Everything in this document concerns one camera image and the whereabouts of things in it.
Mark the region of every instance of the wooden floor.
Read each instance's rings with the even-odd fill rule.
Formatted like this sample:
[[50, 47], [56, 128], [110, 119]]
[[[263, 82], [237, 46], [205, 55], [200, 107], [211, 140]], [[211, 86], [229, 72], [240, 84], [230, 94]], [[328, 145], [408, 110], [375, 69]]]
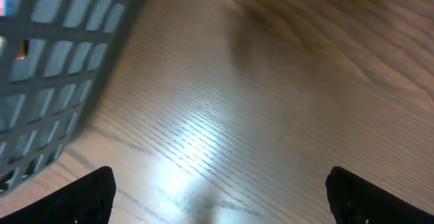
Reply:
[[89, 128], [0, 200], [113, 168], [111, 223], [333, 223], [343, 166], [434, 212], [434, 0], [148, 0]]

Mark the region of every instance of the plastic crate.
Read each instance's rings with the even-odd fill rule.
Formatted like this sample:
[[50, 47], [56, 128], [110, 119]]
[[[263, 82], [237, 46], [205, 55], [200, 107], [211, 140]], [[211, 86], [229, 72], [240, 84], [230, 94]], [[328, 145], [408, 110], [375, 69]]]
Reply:
[[143, 0], [0, 2], [3, 196], [81, 133]]

